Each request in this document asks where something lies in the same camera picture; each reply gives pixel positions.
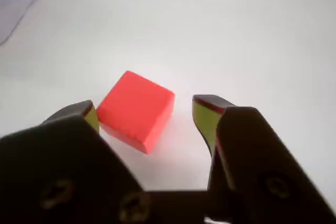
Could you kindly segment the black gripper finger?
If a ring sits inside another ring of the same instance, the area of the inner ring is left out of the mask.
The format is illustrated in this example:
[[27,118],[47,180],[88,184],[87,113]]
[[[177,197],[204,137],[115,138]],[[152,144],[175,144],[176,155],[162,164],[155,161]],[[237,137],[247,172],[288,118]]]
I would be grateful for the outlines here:
[[1,138],[1,223],[144,223],[150,201],[80,115]]
[[213,94],[192,98],[194,124],[223,170],[233,223],[335,223],[315,185],[256,109]]

